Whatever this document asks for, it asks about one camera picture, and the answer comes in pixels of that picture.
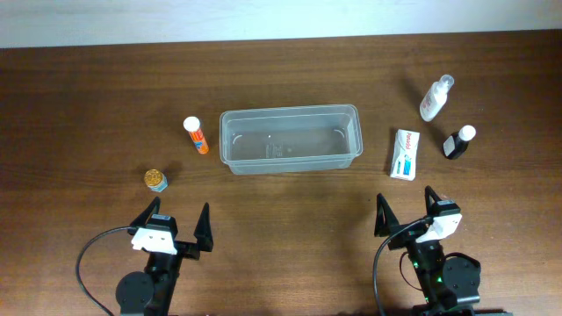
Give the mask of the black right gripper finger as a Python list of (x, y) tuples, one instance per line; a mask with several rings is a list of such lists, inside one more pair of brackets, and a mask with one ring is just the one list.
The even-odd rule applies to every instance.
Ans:
[(377, 237), (390, 236), (400, 228), (400, 222), (396, 218), (390, 205), (382, 193), (377, 195), (377, 211), (374, 235)]
[(424, 195), (427, 215), (439, 216), (442, 209), (442, 206), (440, 204), (442, 199), (429, 185), (425, 187)]

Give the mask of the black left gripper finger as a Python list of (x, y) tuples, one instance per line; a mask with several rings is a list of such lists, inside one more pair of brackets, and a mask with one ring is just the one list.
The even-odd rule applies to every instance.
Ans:
[(155, 197), (148, 207), (137, 216), (129, 225), (130, 229), (139, 229), (145, 227), (153, 214), (158, 214), (160, 210), (161, 199)]
[(210, 205), (205, 203), (196, 225), (194, 236), (197, 240), (198, 250), (203, 252), (213, 251), (213, 233), (210, 223)]

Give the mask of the white Panadol medicine box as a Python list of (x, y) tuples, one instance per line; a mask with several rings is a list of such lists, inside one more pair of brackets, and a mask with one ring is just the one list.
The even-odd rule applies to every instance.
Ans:
[(390, 177), (413, 181), (416, 176), (416, 156), (420, 134), (399, 129), (395, 135)]

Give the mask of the dark brown syrup bottle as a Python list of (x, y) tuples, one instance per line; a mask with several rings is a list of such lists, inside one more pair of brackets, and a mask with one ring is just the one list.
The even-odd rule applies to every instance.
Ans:
[(469, 142), (475, 137), (473, 126), (463, 126), (458, 132), (452, 133), (443, 143), (443, 154), (449, 160), (456, 160), (468, 148)]

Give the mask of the white calamine lotion bottle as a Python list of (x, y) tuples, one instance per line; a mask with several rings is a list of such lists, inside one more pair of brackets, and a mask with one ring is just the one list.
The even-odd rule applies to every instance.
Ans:
[(431, 85), (420, 103), (420, 114), (424, 121), (429, 122), (435, 118), (445, 105), (453, 85), (454, 78), (451, 75), (443, 75)]

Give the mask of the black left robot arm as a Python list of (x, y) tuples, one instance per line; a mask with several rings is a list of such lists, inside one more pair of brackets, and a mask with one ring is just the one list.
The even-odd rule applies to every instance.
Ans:
[(204, 204), (194, 230), (194, 242), (178, 241), (176, 219), (160, 214), (161, 199), (155, 197), (130, 224), (134, 250), (148, 253), (142, 271), (124, 276), (116, 288), (121, 315), (167, 315), (184, 260), (197, 261), (213, 251), (210, 205)]

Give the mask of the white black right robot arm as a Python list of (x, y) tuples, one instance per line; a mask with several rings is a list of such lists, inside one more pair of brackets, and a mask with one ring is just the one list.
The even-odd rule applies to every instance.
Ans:
[(453, 252), (445, 254), (441, 240), (458, 229), (462, 219), (461, 208), (453, 200), (440, 198), (427, 186), (424, 190), (426, 215), (408, 224), (401, 224), (385, 197), (376, 198), (377, 211), (374, 235), (385, 240), (378, 247), (372, 265), (373, 292), (378, 310), (385, 314), (378, 290), (378, 263), (385, 248), (405, 249), (418, 280), (417, 289), (425, 303), (415, 305), (411, 315), (505, 315), (502, 310), (480, 310), (474, 306), (480, 302), (479, 285), (481, 264), (469, 255)]

